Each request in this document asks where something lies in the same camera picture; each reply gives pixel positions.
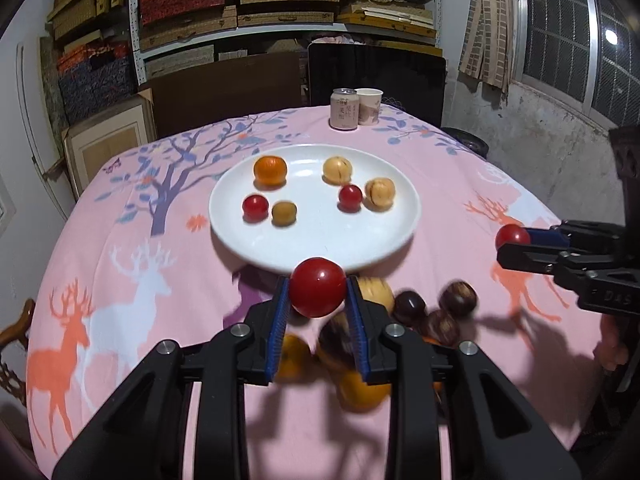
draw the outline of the tablecloth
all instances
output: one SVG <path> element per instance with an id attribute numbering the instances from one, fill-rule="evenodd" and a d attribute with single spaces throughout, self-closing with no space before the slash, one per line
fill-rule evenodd
<path id="1" fill-rule="evenodd" d="M 101 169 L 56 244 L 31 329 L 28 415 L 46 475 L 157 341 L 207 341 L 268 298 L 273 276 L 222 246 L 209 227 L 208 199 L 235 163 L 293 143 L 364 150 L 414 183 L 422 200 L 415 235 L 363 274 L 386 278 L 394 290 L 414 288 L 431 306 L 450 280 L 471 283 L 479 306 L 463 335 L 571 445 L 599 384 L 592 355 L 599 316 L 580 311 L 548 277 L 501 269 L 494 248 L 502 225 L 546 228 L 556 216 L 501 170 L 401 110 L 383 105 L 377 125 L 354 132 L 332 130 L 328 115 L 328 107 L 297 108 L 221 121 L 135 148 Z M 322 323 L 288 330 L 314 348 Z M 388 402 L 365 415 L 342 412 L 330 381 L 247 386 L 252 478 L 381 479 L 388 414 Z M 192 458 L 188 445 L 187 479 Z"/>

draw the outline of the metal screw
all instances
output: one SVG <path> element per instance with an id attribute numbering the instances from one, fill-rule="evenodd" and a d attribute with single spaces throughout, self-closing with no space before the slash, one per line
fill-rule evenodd
<path id="1" fill-rule="evenodd" d="M 249 328 L 249 325 L 245 323 L 236 323 L 231 327 L 231 335 L 236 337 L 244 337 L 249 332 L 251 332 L 251 329 Z"/>
<path id="2" fill-rule="evenodd" d="M 464 355 L 476 355 L 478 353 L 478 345 L 473 341 L 463 341 L 458 348 Z"/>
<path id="3" fill-rule="evenodd" d="M 400 337 L 404 335 L 404 326 L 398 323 L 391 323 L 385 327 L 385 332 L 391 337 Z"/>
<path id="4" fill-rule="evenodd" d="M 175 350 L 175 342 L 165 339 L 156 345 L 156 351 L 162 355 L 169 355 Z"/>

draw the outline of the red cherry tomato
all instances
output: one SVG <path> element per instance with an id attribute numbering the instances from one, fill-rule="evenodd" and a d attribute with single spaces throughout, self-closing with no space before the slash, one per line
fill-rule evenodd
<path id="1" fill-rule="evenodd" d="M 289 300 L 306 317 L 331 314 L 344 301 L 347 277 L 340 266 L 324 258 L 298 264 L 289 280 Z"/>
<path id="2" fill-rule="evenodd" d="M 354 212 L 360 209 L 362 203 L 362 192 L 358 186 L 348 184 L 342 186 L 340 193 L 338 193 L 338 201 L 340 207 L 348 212 Z"/>
<path id="3" fill-rule="evenodd" d="M 504 244 L 530 244 L 531 236 L 524 227 L 517 224 L 503 225 L 495 235 L 495 248 L 498 250 Z"/>
<path id="4" fill-rule="evenodd" d="M 269 216 L 269 201 L 262 195 L 249 195 L 242 202 L 244 218 L 249 222 L 261 222 Z"/>

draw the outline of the table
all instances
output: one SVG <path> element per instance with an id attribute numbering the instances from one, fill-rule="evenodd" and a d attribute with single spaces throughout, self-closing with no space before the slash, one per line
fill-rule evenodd
<path id="1" fill-rule="evenodd" d="M 580 311 L 574 295 L 548 277 L 495 263 L 501 225 L 546 228 L 558 219 L 495 166 L 400 110 L 383 105 L 376 126 L 348 133 L 332 130 L 328 115 L 328 107 L 298 108 L 222 121 L 130 150 L 102 168 L 54 249 L 33 318 L 28 413 L 45 474 L 157 341 L 209 340 L 268 298 L 274 277 L 245 266 L 211 233 L 209 194 L 242 158 L 307 142 L 361 149 L 406 174 L 421 196 L 420 225 L 401 251 L 363 274 L 386 278 L 393 290 L 414 288 L 429 305 L 450 280 L 471 283 L 480 303 L 463 335 L 562 443 L 576 439 L 599 386 L 591 353 L 599 316 Z M 522 312 L 518 326 L 515 312 Z M 313 320 L 289 330 L 313 348 L 321 326 Z M 381 479 L 388 411 L 386 402 L 367 415 L 341 412 L 329 381 L 248 386 L 252 478 Z M 191 416 L 191 435 L 193 425 Z M 444 428 L 441 434 L 446 443 Z"/>

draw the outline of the paper cup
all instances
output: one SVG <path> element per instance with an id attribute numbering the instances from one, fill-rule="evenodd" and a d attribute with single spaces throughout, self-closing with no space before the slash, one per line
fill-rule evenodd
<path id="1" fill-rule="evenodd" d="M 382 101 L 382 90 L 375 88 L 356 88 L 360 99 L 358 110 L 358 124 L 371 126 L 378 123 L 380 114 L 380 101 Z"/>

